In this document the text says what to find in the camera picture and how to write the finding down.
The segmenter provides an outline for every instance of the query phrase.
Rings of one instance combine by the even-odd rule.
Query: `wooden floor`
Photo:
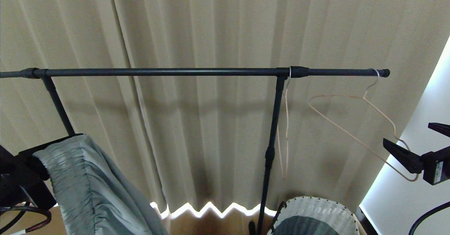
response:
[[[52,208],[52,222],[46,227],[36,230],[32,235],[66,235],[63,219],[59,208]],[[0,217],[0,227],[7,224],[17,212],[7,212]],[[164,219],[162,223],[171,235],[248,235],[249,221],[258,219],[258,213],[253,216],[246,216],[240,211],[233,209],[221,219],[217,214],[209,209],[201,218],[196,218],[190,211],[178,216],[176,219]],[[9,235],[13,232],[23,230],[43,220],[43,216],[34,213],[27,213],[24,217],[5,232]],[[263,234],[267,233],[268,227],[272,222],[271,216],[265,216]]]

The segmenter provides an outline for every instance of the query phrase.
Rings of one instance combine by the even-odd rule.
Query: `white woven basket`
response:
[[[286,235],[359,235],[353,214],[345,206],[327,199],[303,196],[286,202],[267,234],[284,233]]]

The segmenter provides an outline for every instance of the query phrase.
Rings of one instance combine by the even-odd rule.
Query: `black metal rod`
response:
[[[56,110],[58,111],[58,115],[61,118],[61,121],[64,124],[64,127],[66,128],[66,131],[69,135],[74,135],[75,131],[72,127],[72,124],[70,123],[69,117],[67,116],[66,110],[63,107],[63,103],[61,102],[61,99],[59,98],[58,92],[56,91],[55,84],[52,81],[52,78],[50,77],[43,77],[42,81],[47,88],[47,91],[50,94],[50,97],[52,98],[53,104],[56,107]]]
[[[280,114],[281,98],[283,97],[284,81],[287,77],[278,77],[275,92],[274,111],[272,114],[272,124],[270,126],[269,145],[265,152],[265,168],[264,168],[264,180],[262,183],[262,197],[261,206],[259,209],[257,235],[261,235],[262,220],[264,218],[265,202],[267,200],[267,192],[269,191],[269,179],[270,170],[272,169],[272,163],[275,158],[275,138],[277,136],[278,118]]]
[[[380,77],[389,70],[377,70]],[[301,78],[314,76],[377,76],[372,69],[309,69],[291,68],[120,68],[120,69],[37,69],[0,72],[0,78],[43,78],[70,76],[286,76]]]

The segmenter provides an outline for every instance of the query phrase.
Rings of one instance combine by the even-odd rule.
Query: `white wall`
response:
[[[426,90],[401,138],[418,155],[450,145],[450,138],[428,128],[429,122],[450,125],[450,39]],[[389,161],[403,168],[394,158]],[[429,185],[422,179],[408,182],[384,166],[364,198],[361,209],[379,235],[408,234],[415,220],[430,209],[450,201],[450,180]],[[450,234],[450,208],[426,219],[415,235]]]

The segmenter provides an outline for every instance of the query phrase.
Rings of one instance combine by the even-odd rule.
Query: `beige curtain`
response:
[[[39,68],[389,68],[370,99],[402,131],[450,34],[450,0],[1,0],[1,70]],[[270,77],[61,77],[89,134],[148,200],[171,211],[261,199],[275,93]],[[290,81],[289,171],[278,153],[268,207],[313,195],[355,209],[382,163],[307,105],[361,95],[374,78]],[[1,79],[1,140],[17,153],[66,135],[39,80]],[[320,110],[387,157],[389,123],[360,102]],[[282,107],[280,134],[285,134]],[[284,137],[282,156],[284,159]]]

